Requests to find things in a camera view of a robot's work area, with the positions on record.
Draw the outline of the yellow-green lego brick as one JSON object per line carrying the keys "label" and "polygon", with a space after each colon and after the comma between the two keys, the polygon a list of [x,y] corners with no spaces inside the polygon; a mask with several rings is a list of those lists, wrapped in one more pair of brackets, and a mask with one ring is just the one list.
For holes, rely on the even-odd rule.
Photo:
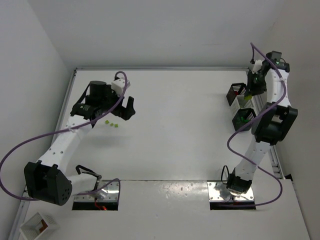
{"label": "yellow-green lego brick", "polygon": [[247,94],[247,95],[245,95],[244,97],[243,97],[243,99],[245,100],[245,101],[249,101],[249,100],[251,100],[252,99],[252,95],[251,94]]}

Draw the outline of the large green lego brick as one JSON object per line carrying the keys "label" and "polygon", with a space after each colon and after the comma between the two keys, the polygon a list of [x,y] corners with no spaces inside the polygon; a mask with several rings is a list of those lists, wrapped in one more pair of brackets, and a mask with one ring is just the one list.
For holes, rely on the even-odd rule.
{"label": "large green lego brick", "polygon": [[246,123],[248,123],[249,121],[250,120],[247,117],[245,117],[244,115],[239,114],[237,117],[238,124],[240,124],[242,126],[245,125]]}

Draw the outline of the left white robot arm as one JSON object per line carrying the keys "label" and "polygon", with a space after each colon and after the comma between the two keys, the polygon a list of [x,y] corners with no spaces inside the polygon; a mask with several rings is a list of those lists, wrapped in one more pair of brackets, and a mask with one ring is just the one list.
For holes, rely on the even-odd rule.
{"label": "left white robot arm", "polygon": [[123,97],[130,82],[116,77],[111,84],[90,81],[73,105],[66,128],[50,148],[36,161],[24,167],[28,195],[36,200],[63,206],[71,196],[91,194],[97,190],[101,175],[84,166],[76,166],[76,175],[67,176],[68,164],[82,139],[106,113],[129,120],[136,112],[134,98],[123,106]]}

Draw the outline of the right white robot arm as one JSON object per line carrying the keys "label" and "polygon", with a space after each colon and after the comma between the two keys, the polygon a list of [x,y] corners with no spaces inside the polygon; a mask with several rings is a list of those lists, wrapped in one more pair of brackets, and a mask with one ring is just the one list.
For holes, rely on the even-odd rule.
{"label": "right white robot arm", "polygon": [[251,127],[252,140],[241,162],[228,176],[226,187],[237,194],[246,193],[264,155],[287,135],[298,116],[288,97],[290,65],[281,52],[271,51],[265,60],[252,60],[247,74],[244,99],[267,94],[267,100]]}

